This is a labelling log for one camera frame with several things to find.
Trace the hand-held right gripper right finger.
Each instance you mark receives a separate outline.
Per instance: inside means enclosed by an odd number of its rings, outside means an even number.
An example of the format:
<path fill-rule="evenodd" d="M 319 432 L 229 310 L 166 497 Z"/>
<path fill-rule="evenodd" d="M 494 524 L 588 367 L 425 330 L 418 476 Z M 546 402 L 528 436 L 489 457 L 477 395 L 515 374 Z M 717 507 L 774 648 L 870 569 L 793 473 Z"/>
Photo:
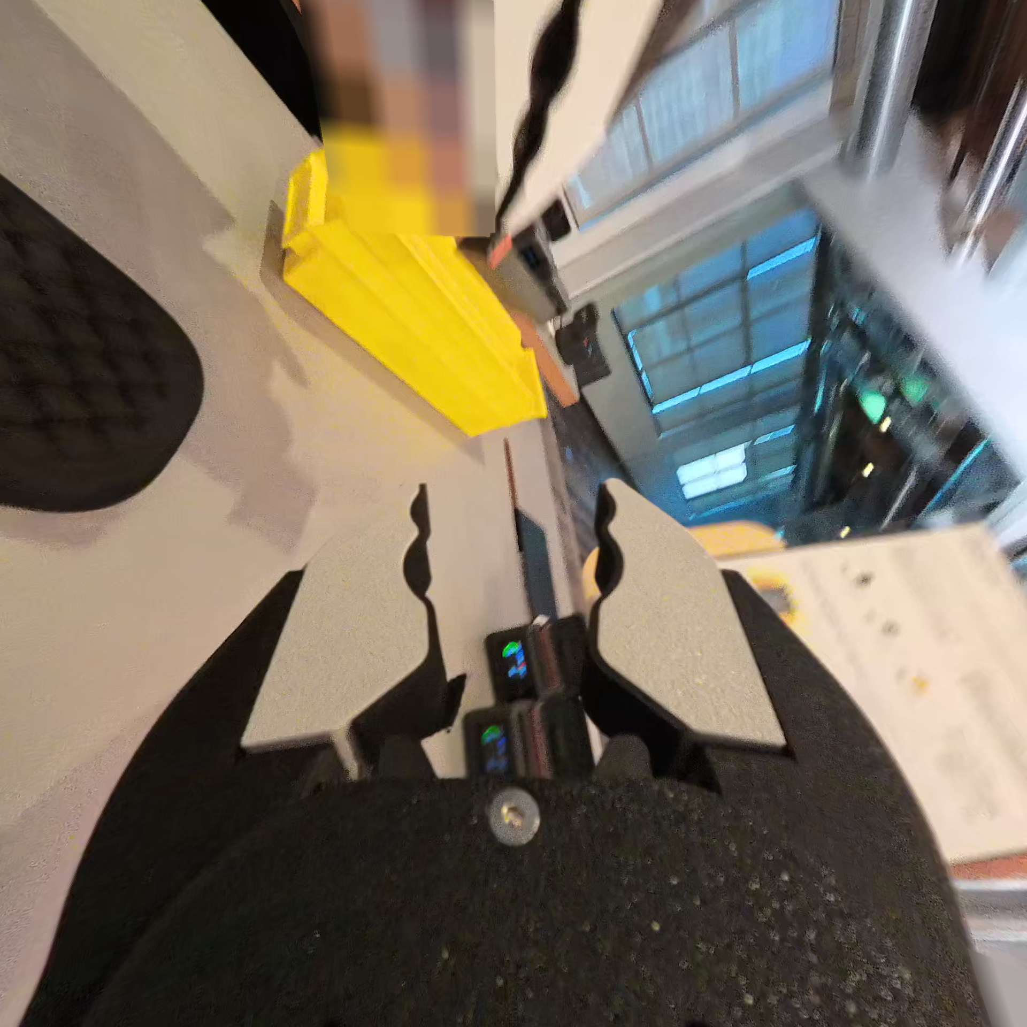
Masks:
<path fill-rule="evenodd" d="M 701 775 L 711 750 L 788 741 L 716 561 L 626 482 L 597 495 L 581 699 L 602 735 L 638 738 L 656 775 Z"/>

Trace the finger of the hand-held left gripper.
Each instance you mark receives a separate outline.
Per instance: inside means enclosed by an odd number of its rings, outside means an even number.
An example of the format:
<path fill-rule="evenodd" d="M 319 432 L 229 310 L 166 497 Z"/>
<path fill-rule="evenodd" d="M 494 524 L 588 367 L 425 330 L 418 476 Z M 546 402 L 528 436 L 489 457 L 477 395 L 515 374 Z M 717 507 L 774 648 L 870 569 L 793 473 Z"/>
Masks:
<path fill-rule="evenodd" d="M 554 10 L 553 1 L 493 2 L 497 203 L 511 178 L 515 139 L 530 103 L 536 42 Z"/>
<path fill-rule="evenodd" d="M 574 65 L 551 105 L 536 160 L 507 211 L 508 234 L 538 218 L 599 146 L 661 6 L 661 1 L 584 2 Z"/>

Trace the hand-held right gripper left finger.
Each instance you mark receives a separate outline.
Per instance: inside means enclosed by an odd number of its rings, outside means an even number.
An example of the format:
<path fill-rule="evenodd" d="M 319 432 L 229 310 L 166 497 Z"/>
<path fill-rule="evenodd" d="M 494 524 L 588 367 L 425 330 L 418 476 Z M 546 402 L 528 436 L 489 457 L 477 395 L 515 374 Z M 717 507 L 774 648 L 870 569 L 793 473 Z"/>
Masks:
<path fill-rule="evenodd" d="M 389 738 L 450 730 L 466 675 L 444 664 L 431 602 L 430 498 L 420 484 L 303 569 L 241 747 L 321 744 L 346 771 L 373 771 Z"/>

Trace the black battery charging case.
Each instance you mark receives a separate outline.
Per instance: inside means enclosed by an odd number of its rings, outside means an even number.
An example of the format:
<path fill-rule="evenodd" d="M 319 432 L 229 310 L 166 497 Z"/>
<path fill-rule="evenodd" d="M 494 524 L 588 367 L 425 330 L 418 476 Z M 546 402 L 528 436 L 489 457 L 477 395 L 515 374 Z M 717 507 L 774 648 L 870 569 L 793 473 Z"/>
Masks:
<path fill-rule="evenodd" d="M 558 275 L 546 238 L 527 230 L 491 241 L 487 265 L 503 304 L 535 321 L 568 312 L 567 290 Z"/>
<path fill-rule="evenodd" d="M 596 765 L 584 709 L 574 698 L 472 710 L 461 728 L 469 777 L 584 779 Z"/>
<path fill-rule="evenodd" d="M 496 703 L 577 695 L 583 680 L 587 632 L 580 614 L 487 635 L 485 652 Z"/>

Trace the yellow plastic bin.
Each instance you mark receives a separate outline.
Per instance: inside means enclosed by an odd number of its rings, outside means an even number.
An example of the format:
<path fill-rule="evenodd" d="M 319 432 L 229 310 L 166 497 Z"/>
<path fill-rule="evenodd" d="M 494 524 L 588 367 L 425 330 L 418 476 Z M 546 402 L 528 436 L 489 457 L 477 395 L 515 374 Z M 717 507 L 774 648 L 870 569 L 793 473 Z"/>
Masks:
<path fill-rule="evenodd" d="M 322 149 L 289 176 L 281 248 L 286 284 L 465 435 L 547 417 L 534 353 L 456 240 L 355 231 Z"/>

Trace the wooden sign board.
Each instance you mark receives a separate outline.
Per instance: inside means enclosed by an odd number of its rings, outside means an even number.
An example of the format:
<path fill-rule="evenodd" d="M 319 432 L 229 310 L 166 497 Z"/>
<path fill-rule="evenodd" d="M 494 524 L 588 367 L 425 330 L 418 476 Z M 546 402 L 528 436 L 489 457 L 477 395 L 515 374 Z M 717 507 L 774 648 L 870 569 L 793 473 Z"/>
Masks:
<path fill-rule="evenodd" d="M 901 846 L 922 846 L 927 859 L 953 867 L 1025 863 L 1025 853 L 950 863 L 892 753 L 859 706 L 757 589 L 738 571 L 722 567 L 723 561 L 787 548 L 713 558 L 788 741 L 784 756 L 709 751 L 709 768 L 724 804 L 822 850 L 834 846 L 865 865 L 892 857 Z"/>

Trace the dark flat pad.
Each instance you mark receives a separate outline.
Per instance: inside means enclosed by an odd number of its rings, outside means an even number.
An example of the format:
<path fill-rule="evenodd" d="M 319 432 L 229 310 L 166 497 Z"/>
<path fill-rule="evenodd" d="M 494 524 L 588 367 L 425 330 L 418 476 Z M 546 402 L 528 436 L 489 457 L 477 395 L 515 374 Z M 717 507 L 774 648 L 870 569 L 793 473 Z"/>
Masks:
<path fill-rule="evenodd" d="M 543 528 L 515 505 L 515 527 L 526 601 L 532 618 L 558 618 L 558 604 Z"/>

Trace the white instruction sheet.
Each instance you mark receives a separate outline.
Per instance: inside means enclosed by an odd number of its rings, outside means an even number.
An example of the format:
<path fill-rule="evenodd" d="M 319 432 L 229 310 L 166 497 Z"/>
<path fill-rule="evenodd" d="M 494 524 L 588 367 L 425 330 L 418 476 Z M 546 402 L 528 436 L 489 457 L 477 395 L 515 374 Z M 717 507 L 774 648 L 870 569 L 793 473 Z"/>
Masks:
<path fill-rule="evenodd" d="M 1025 589 L 983 523 L 723 561 L 843 686 L 952 864 L 1024 854 Z"/>

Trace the dark desk device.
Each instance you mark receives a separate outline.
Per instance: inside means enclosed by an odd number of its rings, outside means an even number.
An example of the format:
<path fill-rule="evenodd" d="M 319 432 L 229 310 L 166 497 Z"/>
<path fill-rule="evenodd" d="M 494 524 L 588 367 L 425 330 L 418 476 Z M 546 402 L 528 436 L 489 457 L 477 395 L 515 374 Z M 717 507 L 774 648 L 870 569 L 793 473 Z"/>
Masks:
<path fill-rule="evenodd" d="M 555 342 L 561 360 L 570 366 L 579 389 L 610 376 L 611 371 L 599 341 L 599 311 L 587 303 L 555 328 Z"/>

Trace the black quilted pad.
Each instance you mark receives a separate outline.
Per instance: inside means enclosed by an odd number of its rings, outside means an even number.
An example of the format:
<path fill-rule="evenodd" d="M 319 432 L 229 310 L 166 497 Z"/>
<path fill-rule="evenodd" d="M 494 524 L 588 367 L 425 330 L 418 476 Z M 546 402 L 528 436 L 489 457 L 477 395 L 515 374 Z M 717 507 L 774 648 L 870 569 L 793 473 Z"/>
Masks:
<path fill-rule="evenodd" d="M 1 503 L 71 515 L 131 499 L 204 393 L 199 354 L 147 292 L 1 181 Z"/>

